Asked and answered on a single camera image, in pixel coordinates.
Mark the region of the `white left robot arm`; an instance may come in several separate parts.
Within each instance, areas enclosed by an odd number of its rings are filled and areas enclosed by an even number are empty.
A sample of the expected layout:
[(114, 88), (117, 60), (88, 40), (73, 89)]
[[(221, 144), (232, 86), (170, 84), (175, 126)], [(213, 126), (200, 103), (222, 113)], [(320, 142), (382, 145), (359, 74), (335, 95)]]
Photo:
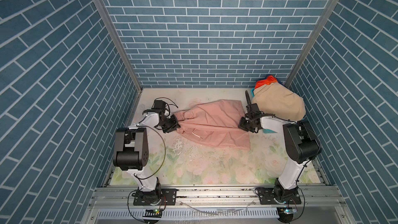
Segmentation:
[(154, 172), (146, 169), (149, 160), (148, 129), (164, 133), (179, 128), (175, 115), (164, 116), (154, 110), (143, 113), (142, 118), (129, 127), (119, 128), (115, 133), (113, 164), (127, 172), (138, 183), (138, 190), (159, 194), (160, 183)]

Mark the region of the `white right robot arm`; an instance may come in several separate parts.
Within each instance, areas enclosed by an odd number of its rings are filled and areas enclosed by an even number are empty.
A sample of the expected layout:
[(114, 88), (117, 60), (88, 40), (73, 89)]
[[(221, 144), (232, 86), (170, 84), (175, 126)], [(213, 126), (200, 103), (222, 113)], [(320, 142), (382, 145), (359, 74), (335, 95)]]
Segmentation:
[(240, 119), (238, 127), (252, 133), (268, 129), (284, 136), (288, 160), (276, 179), (274, 191), (297, 190), (304, 169), (321, 153), (321, 142), (307, 120), (286, 120), (271, 114), (246, 114)]

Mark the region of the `pink shorts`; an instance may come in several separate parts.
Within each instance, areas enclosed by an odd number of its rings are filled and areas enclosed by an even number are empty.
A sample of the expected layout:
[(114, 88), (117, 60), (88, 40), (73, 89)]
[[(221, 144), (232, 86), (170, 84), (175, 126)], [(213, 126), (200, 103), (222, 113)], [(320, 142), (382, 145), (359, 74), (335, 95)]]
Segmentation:
[(189, 141), (215, 148), (250, 149), (248, 132), (238, 127), (244, 117), (241, 101), (218, 100), (174, 113), (177, 133)]

